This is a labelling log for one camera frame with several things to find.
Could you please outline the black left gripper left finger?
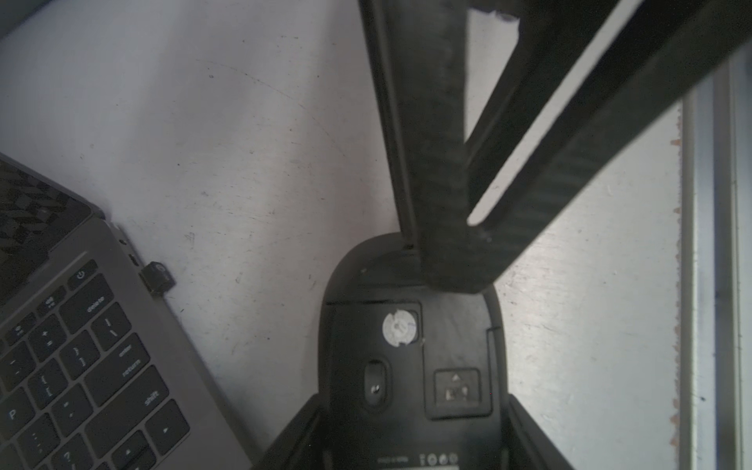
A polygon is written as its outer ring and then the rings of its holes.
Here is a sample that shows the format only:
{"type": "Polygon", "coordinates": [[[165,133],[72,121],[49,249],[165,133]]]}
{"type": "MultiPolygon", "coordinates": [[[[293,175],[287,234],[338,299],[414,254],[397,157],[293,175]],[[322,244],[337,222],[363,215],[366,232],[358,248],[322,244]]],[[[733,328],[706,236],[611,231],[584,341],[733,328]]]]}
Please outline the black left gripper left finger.
{"type": "Polygon", "coordinates": [[[264,452],[252,470],[317,470],[322,468],[322,401],[319,394],[305,405],[264,452]]]}

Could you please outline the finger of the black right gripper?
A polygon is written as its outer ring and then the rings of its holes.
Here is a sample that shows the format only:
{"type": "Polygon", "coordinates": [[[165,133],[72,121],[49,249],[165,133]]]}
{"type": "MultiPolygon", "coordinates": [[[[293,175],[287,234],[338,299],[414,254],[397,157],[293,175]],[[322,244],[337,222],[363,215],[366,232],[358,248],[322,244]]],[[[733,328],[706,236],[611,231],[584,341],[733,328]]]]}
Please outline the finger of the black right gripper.
{"type": "Polygon", "coordinates": [[[481,268],[467,223],[467,4],[358,6],[403,242],[417,252],[425,284],[479,293],[494,278],[481,268]]]}
{"type": "Polygon", "coordinates": [[[648,125],[751,36],[748,1],[644,1],[481,226],[493,282],[648,125]]]}

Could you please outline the black usb mouse receiver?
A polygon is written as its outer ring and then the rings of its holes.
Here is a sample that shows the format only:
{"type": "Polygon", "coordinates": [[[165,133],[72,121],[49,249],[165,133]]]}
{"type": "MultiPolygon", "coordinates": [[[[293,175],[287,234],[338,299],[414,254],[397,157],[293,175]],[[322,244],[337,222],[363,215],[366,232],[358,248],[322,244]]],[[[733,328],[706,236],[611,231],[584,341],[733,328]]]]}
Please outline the black usb mouse receiver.
{"type": "Polygon", "coordinates": [[[155,297],[162,297],[174,286],[174,277],[161,262],[149,262],[139,272],[139,277],[147,291],[155,297]]]}

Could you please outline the black wireless mouse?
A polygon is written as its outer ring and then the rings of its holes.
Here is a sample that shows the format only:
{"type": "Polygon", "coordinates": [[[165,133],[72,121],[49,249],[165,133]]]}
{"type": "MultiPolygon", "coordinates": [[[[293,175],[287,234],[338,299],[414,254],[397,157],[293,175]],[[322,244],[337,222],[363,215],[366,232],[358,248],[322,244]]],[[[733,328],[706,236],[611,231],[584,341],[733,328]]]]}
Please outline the black wireless mouse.
{"type": "Polygon", "coordinates": [[[434,290],[397,233],[354,247],[323,297],[318,389],[333,469],[501,469],[508,402],[493,289],[434,290]]]}

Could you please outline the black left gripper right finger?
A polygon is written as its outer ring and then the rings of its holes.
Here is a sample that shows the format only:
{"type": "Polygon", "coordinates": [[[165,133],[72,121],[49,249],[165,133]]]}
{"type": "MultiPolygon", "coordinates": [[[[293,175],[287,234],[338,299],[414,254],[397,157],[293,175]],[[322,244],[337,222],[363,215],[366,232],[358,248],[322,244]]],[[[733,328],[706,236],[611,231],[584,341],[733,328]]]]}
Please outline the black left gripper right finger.
{"type": "Polygon", "coordinates": [[[517,397],[509,396],[509,469],[573,470],[517,397]]]}

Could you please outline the grey laptop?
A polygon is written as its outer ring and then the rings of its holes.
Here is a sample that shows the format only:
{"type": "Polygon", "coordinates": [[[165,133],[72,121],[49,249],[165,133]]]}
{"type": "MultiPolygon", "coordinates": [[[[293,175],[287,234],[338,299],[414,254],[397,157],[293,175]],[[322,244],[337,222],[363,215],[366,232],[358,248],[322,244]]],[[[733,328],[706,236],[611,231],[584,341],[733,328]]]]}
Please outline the grey laptop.
{"type": "Polygon", "coordinates": [[[123,231],[1,160],[1,465],[248,469],[240,427],[123,231]]]}

